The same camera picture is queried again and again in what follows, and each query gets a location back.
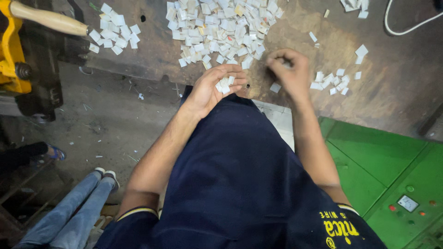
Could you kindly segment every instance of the white tile floor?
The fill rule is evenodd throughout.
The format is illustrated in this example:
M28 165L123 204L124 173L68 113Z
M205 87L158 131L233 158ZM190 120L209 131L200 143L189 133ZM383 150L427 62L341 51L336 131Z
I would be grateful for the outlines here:
M294 150L294 132L292 130L292 112L291 109L279 105L264 103L258 100L252 100L258 109L275 126L283 140Z

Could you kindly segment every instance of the black pants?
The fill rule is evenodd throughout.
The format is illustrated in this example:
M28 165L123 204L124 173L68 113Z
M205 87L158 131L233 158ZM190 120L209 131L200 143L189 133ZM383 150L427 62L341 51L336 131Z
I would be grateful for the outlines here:
M7 150L0 154L0 172L14 171L18 166L29 164L31 157L47 152L48 146L45 142L38 142L17 149Z

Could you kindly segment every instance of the white shoe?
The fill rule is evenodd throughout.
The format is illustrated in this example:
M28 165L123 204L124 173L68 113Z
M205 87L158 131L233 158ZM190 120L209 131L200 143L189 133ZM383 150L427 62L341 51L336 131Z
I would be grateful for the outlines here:
M105 175L105 169L104 168L97 167L97 168L94 169L94 171L97 171L98 173L100 173L102 178Z
M112 170L107 170L107 171L105 171L103 177L110 177L110 178L114 179L115 185L114 185L114 188L111 190L111 193L117 192L117 190L120 188L120 183L118 183L118 181L117 181L117 177L115 175L115 172Z

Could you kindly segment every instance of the t-shirt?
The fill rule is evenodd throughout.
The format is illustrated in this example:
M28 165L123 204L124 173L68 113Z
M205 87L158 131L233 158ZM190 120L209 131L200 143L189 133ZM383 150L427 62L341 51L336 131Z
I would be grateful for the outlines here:
M352 207L314 184L251 101L231 94L199 122L178 157L161 218L148 207L130 210L105 228L96 248L385 245Z

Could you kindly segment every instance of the floor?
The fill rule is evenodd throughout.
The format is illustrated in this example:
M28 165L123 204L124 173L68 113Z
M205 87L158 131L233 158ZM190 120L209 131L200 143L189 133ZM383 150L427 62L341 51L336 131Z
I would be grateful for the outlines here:
M120 185L125 186L136 160L177 112L184 85L176 90L176 84L170 82L95 69L92 75L85 75L78 66L63 62L59 67L64 105L55 111L56 120L37 124L25 117L2 116L6 133L17 146L45 141L65 151L66 160L57 166L76 182L102 167L115 171ZM294 149L290 110L260 101L256 104ZM119 203L123 192L124 187L107 202Z

